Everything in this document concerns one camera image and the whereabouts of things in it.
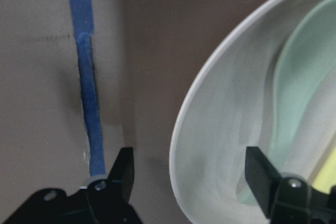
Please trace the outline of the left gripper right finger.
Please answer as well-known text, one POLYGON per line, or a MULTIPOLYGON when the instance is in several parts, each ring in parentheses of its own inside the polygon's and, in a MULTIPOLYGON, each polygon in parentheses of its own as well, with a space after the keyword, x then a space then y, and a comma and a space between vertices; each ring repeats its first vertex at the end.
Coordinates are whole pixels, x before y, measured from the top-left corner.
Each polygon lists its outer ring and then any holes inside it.
POLYGON ((269 218, 281 175, 256 146, 246 147, 245 180, 265 217, 269 218))

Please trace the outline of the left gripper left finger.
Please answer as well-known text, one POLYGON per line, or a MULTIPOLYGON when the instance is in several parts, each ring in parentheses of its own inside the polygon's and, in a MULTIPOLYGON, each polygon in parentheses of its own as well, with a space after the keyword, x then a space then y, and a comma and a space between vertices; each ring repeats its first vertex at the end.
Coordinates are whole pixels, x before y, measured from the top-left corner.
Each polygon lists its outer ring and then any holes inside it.
POLYGON ((132 147, 123 147, 107 178, 108 195, 113 205, 128 204, 134 183, 134 155, 132 147))

